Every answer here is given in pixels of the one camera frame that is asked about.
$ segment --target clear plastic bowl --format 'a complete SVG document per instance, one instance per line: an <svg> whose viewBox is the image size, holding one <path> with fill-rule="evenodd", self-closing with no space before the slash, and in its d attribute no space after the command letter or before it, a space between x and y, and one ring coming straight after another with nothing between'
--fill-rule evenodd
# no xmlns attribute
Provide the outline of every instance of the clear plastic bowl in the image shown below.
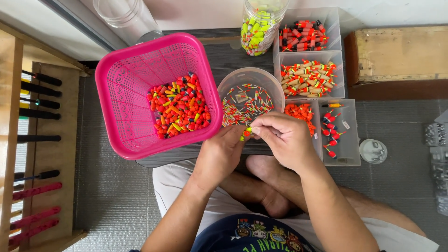
<svg viewBox="0 0 448 252"><path fill-rule="evenodd" d="M220 99L222 100L224 97L228 96L227 93L232 87L234 87L235 90L231 95L235 95L238 93L236 86L241 87L241 85L248 83L266 89L266 92L271 97L272 104L274 105L274 109L271 111L281 113L284 111L284 92L280 83L272 74L255 67L244 67L229 73L218 86ZM240 107L239 109L241 109L244 106L244 102L235 103L235 105L237 108Z"/></svg>

